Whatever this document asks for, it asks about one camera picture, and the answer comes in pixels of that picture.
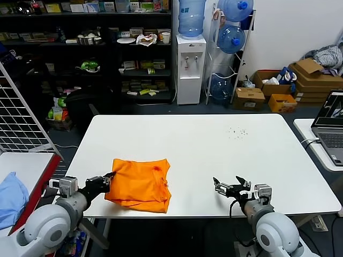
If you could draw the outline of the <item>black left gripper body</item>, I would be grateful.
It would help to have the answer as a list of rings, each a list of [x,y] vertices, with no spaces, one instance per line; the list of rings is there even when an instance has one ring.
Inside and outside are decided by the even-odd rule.
[[[85,181],[85,189],[89,196],[98,196],[106,193],[106,177],[95,176]]]

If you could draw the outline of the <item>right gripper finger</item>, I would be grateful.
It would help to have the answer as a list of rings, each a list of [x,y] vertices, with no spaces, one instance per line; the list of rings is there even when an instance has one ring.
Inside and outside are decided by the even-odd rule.
[[[250,191],[251,190],[251,182],[245,180],[242,177],[236,176],[236,179],[240,183],[238,186],[238,191]]]
[[[215,191],[220,195],[227,196],[226,194],[227,186],[219,182],[219,180],[216,179],[215,177],[213,177],[213,182],[214,182]]]

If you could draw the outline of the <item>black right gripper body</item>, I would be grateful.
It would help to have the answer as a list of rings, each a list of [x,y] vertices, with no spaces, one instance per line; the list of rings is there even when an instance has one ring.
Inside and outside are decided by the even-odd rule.
[[[250,200],[254,200],[255,196],[253,195],[253,193],[251,191],[238,191],[238,186],[239,184],[235,184],[235,185],[228,185],[227,187],[227,198],[234,198],[237,201],[250,201]]]

